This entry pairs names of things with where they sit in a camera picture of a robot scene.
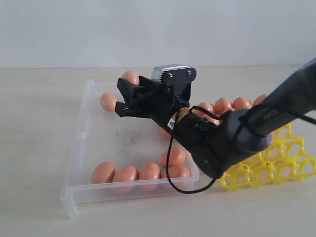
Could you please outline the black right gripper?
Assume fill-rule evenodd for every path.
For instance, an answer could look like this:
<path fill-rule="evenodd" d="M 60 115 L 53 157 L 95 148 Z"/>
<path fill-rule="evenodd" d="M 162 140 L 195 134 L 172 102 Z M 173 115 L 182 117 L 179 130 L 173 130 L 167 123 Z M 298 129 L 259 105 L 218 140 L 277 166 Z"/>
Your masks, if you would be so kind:
<path fill-rule="evenodd" d="M 221 127 L 189 108 L 191 85 L 166 86 L 144 76 L 139 85 L 119 78 L 117 88 L 125 101 L 116 102 L 119 117 L 149 118 L 167 131 L 194 158 L 220 158 Z"/>

